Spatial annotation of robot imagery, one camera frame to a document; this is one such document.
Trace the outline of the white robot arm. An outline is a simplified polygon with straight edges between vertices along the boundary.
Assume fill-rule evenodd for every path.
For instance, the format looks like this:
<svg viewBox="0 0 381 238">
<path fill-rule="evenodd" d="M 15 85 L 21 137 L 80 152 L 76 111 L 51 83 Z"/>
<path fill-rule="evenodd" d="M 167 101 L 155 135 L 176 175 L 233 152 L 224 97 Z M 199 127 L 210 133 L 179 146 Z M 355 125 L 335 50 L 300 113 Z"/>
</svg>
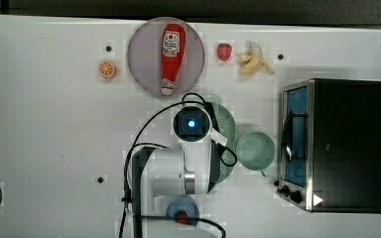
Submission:
<svg viewBox="0 0 381 238">
<path fill-rule="evenodd" d="M 127 173 L 133 238 L 214 238 L 225 231 L 200 217 L 194 201 L 218 184 L 227 139 L 210 103 L 183 105 L 172 117 L 171 146 L 147 145 Z"/>
</svg>

